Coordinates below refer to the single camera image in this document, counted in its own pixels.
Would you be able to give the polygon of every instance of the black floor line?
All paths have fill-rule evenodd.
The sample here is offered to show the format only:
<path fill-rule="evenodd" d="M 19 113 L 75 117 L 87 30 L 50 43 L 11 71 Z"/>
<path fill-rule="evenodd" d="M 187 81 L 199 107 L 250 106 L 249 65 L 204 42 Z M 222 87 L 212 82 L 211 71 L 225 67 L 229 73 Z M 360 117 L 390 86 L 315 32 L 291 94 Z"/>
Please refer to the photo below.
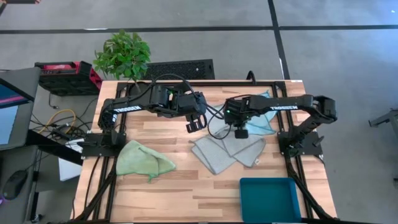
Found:
<path fill-rule="evenodd" d="M 192 31 L 257 31 L 273 30 L 272 26 L 203 26 L 203 27 L 143 27 L 143 28 L 104 28 L 104 29 L 38 29 L 0 30 L 0 34 L 100 34 L 126 32 L 192 32 Z"/>
<path fill-rule="evenodd" d="M 4 9 L 6 8 L 6 6 L 7 6 L 7 4 L 4 4 L 4 3 L 0 6 L 0 16 L 1 16 L 2 12 L 4 11 Z"/>
<path fill-rule="evenodd" d="M 289 74 L 289 69 L 287 68 L 287 61 L 286 61 L 286 56 L 285 56 L 284 45 L 282 43 L 282 37 L 280 36 L 278 19 L 276 16 L 276 11 L 275 11 L 275 6 L 274 6 L 273 0 L 268 0 L 268 5 L 269 5 L 269 11 L 271 14 L 271 19 L 272 19 L 272 26 L 274 28 L 276 47 L 278 50 L 280 63 L 282 65 L 282 78 L 286 79 L 286 80 L 290 80 L 290 74 Z"/>
<path fill-rule="evenodd" d="M 280 26 L 280 30 L 378 30 L 398 29 L 398 25 L 357 25 L 357 26 Z"/>

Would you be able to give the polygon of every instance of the yellow cable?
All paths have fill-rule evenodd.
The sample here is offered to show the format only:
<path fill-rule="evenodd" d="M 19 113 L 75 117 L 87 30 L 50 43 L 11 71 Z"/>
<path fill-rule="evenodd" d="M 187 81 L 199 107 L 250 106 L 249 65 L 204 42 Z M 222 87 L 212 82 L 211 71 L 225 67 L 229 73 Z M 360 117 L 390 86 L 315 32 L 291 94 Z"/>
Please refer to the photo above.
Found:
<path fill-rule="evenodd" d="M 66 110 L 60 110 L 60 111 L 56 112 L 56 113 L 49 119 L 49 121 L 47 122 L 47 124 L 45 124 L 45 126 L 39 131 L 39 134 L 41 134 L 41 133 L 49 126 L 49 124 L 51 124 L 52 120 L 54 120 L 54 118 L 56 117 L 56 115 L 58 115 L 58 114 L 60 114 L 60 113 L 64 113 L 64 112 L 71 112 L 71 113 L 73 114 L 72 125 L 70 125 L 70 127 L 69 127 L 69 129 L 66 131 L 66 133 L 69 132 L 70 129 L 71 129 L 71 127 L 75 124 L 75 121 L 76 121 L 76 114 L 75 114 L 75 112 L 73 112 L 73 110 L 71 110 L 71 109 L 66 109 Z"/>

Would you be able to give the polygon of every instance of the computer mouse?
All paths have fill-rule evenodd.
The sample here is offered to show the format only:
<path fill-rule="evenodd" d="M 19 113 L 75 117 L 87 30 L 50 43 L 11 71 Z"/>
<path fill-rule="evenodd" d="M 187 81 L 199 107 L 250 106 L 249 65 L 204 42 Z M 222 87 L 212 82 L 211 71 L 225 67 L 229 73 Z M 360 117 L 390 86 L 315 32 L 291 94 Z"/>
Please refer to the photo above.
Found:
<path fill-rule="evenodd" d="M 6 200 L 15 199 L 21 192 L 22 187 L 27 178 L 26 170 L 19 170 L 13 173 L 10 178 L 8 178 L 6 184 L 2 188 L 2 195 Z"/>

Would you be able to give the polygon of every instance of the light blue cloth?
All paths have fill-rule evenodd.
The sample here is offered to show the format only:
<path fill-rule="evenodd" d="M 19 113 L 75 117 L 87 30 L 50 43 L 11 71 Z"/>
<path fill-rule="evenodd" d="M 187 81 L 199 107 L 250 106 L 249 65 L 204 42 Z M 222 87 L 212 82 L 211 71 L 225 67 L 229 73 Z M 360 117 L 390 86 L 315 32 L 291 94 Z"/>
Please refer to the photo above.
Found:
<path fill-rule="evenodd" d="M 0 144 L 8 144 L 18 106 L 0 109 Z"/>
<path fill-rule="evenodd" d="M 269 98 L 268 91 L 261 94 L 261 96 Z M 269 121 L 272 118 L 274 118 L 275 115 L 276 111 L 270 111 L 258 117 L 254 116 L 246 124 L 246 129 L 248 130 L 249 134 L 257 134 L 257 135 L 275 134 L 276 131 L 274 131 L 269 124 Z"/>

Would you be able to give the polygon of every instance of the gray cloth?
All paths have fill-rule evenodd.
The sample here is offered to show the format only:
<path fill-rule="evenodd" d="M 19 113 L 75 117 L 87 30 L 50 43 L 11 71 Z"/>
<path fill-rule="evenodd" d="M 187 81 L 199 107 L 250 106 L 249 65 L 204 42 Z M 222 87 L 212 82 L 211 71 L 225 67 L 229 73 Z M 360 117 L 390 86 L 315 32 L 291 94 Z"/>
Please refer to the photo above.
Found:
<path fill-rule="evenodd" d="M 235 161 L 244 166 L 252 167 L 260 153 L 264 150 L 266 141 L 262 136 L 251 136 L 248 139 L 235 139 L 230 133 L 225 139 L 217 140 L 205 136 L 195 142 L 192 152 L 214 175 L 227 169 Z"/>

